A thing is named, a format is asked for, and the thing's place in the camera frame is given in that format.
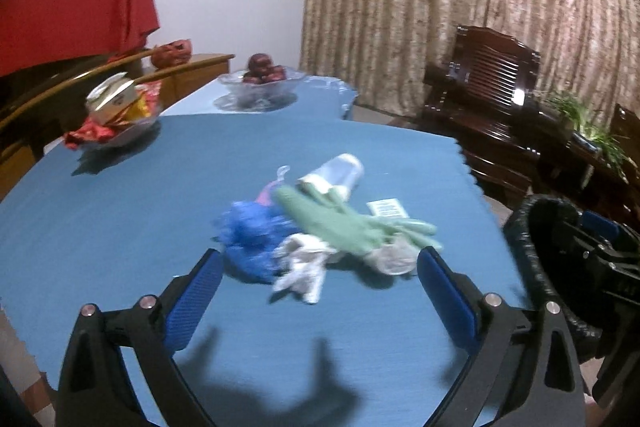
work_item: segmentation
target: blue gripper pad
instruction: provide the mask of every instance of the blue gripper pad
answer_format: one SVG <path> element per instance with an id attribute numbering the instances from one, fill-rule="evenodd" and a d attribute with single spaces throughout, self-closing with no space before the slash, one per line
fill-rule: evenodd
<path id="1" fill-rule="evenodd" d="M 585 210 L 582 213 L 581 225 L 584 229 L 591 230 L 599 236 L 614 242 L 620 235 L 620 227 L 617 223 L 602 217 L 600 214 Z"/>
<path id="2" fill-rule="evenodd" d="M 191 277 L 191 281 L 164 322 L 164 347 L 170 353 L 180 351 L 189 344 L 200 319 L 220 285 L 223 271 L 220 252 L 211 251 L 200 270 L 187 276 Z"/>
<path id="3" fill-rule="evenodd" d="M 479 290 L 465 276 L 454 274 L 432 247 L 424 248 L 418 255 L 417 271 L 453 343 L 470 355 L 475 353 L 480 344 L 479 317 L 454 277 L 465 278 L 466 285 L 481 296 Z"/>

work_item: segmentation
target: green rubber glove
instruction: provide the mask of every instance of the green rubber glove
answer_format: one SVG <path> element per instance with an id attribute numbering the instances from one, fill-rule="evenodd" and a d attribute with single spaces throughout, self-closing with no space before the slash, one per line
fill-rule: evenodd
<path id="1" fill-rule="evenodd" d="M 283 185 L 273 197 L 286 214 L 310 235 L 315 235 L 338 251 L 365 257 L 370 252 L 394 241 L 397 234 L 417 250 L 442 246 L 429 235 L 436 227 L 417 219 L 388 219 L 358 214 L 332 188 L 321 194 L 311 184 L 300 184 L 300 190 Z"/>

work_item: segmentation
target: red cloth cover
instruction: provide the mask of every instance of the red cloth cover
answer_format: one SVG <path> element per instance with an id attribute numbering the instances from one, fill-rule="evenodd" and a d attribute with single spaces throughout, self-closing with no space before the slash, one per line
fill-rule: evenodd
<path id="1" fill-rule="evenodd" d="M 66 58 L 126 53 L 159 27 L 154 0 L 0 0 L 0 76 Z"/>

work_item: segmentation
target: tiled floor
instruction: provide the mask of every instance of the tiled floor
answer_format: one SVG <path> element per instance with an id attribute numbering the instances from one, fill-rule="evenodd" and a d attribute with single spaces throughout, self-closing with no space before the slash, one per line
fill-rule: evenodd
<path id="1" fill-rule="evenodd" d="M 391 123 L 394 117 L 365 108 L 353 108 L 353 120 L 386 125 Z M 485 197 L 498 220 L 498 224 L 502 226 L 511 215 L 510 209 L 501 204 L 499 201 Z M 582 372 L 591 387 L 595 381 L 596 374 L 600 367 L 600 360 L 591 360 L 583 364 Z M 4 312 L 0 311 L 0 365 L 4 368 L 8 378 L 16 387 L 19 393 L 27 390 L 38 378 L 40 374 L 34 358 L 27 353 L 24 343 L 18 340 L 15 331 L 9 324 Z M 43 409 L 37 419 L 43 426 L 54 426 L 54 412 L 52 406 Z"/>

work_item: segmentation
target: glass fruit bowl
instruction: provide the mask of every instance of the glass fruit bowl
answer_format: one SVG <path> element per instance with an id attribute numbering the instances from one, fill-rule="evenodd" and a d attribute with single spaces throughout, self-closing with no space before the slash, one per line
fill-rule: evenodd
<path id="1" fill-rule="evenodd" d="M 268 84 L 249 84 L 248 82 L 243 82 L 244 74 L 248 70 L 222 74 L 218 77 L 218 81 L 235 97 L 238 102 L 238 107 L 264 110 L 292 93 L 296 87 L 298 87 L 300 80 L 306 77 L 306 73 L 302 71 L 296 71 L 287 67 L 284 69 L 286 73 L 284 80 L 277 80 L 275 82 L 269 82 Z"/>

